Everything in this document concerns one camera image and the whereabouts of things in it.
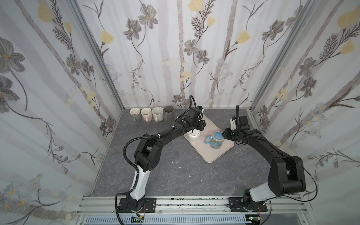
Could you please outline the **cream yellow mug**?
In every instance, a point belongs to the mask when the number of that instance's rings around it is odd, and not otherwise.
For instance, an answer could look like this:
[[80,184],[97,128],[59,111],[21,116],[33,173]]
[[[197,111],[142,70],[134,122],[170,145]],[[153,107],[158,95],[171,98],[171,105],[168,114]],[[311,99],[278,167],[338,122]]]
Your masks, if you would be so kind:
[[162,107],[155,107],[152,110],[153,119],[155,122],[161,122],[164,119],[164,109]]

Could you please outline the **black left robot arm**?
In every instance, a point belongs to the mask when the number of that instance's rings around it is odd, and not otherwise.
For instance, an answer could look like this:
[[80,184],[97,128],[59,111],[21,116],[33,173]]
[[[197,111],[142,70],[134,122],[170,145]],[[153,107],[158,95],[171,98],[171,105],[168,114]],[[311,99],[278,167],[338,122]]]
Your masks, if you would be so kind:
[[[172,126],[155,135],[145,134],[131,139],[123,149],[123,156],[136,172],[127,200],[134,204],[140,204],[145,198],[145,189],[151,171],[159,164],[162,149],[174,139],[194,130],[203,131],[206,122],[203,119],[202,106],[188,108],[173,123]],[[127,147],[134,141],[139,141],[134,153],[135,162],[131,162],[126,156]]]

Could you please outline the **pink mug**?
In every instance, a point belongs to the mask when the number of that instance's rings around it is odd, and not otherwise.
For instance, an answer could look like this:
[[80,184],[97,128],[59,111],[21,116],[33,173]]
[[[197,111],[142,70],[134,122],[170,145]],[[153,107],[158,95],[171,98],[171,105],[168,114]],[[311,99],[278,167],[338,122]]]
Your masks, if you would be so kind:
[[148,107],[143,108],[141,110],[142,118],[145,122],[151,122],[152,121],[152,110]]

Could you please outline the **large grey mug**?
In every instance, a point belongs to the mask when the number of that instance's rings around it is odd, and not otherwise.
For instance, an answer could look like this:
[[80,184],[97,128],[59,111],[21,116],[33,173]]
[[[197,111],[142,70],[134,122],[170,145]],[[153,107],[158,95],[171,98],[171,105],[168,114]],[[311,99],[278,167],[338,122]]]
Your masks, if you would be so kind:
[[175,112],[172,106],[166,106],[164,108],[164,120],[166,122],[173,122],[175,120]]

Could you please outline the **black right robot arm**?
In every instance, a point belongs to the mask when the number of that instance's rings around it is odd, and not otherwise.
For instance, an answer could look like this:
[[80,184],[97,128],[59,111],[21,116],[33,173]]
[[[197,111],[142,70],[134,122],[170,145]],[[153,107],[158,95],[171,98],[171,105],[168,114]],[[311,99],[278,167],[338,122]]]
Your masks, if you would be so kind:
[[259,130],[251,129],[246,116],[232,117],[230,128],[225,129],[223,136],[226,140],[251,146],[270,165],[267,181],[245,191],[245,204],[265,202],[282,195],[305,191],[302,159],[283,152],[268,141]]

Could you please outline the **blue butterfly mug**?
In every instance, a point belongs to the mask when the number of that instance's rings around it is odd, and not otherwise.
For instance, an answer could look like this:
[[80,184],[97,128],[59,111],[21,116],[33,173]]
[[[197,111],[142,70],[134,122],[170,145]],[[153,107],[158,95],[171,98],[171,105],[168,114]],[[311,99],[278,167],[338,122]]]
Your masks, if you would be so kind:
[[207,136],[204,139],[204,142],[215,150],[219,150],[223,144],[224,137],[222,132],[215,132],[211,136]]

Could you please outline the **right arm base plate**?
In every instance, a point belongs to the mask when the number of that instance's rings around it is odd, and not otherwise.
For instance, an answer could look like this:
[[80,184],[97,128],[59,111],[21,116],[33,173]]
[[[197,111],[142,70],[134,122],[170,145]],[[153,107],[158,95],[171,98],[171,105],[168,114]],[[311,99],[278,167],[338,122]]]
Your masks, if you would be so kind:
[[231,212],[267,212],[265,202],[254,202],[251,198],[245,200],[242,197],[229,197],[228,205]]

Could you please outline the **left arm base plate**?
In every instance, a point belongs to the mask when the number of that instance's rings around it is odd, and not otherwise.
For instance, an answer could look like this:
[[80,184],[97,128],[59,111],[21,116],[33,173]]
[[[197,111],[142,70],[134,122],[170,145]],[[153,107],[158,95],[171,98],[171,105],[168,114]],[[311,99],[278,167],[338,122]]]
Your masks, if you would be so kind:
[[136,201],[132,198],[121,198],[117,210],[119,213],[145,212],[154,213],[156,209],[156,198],[142,198]]

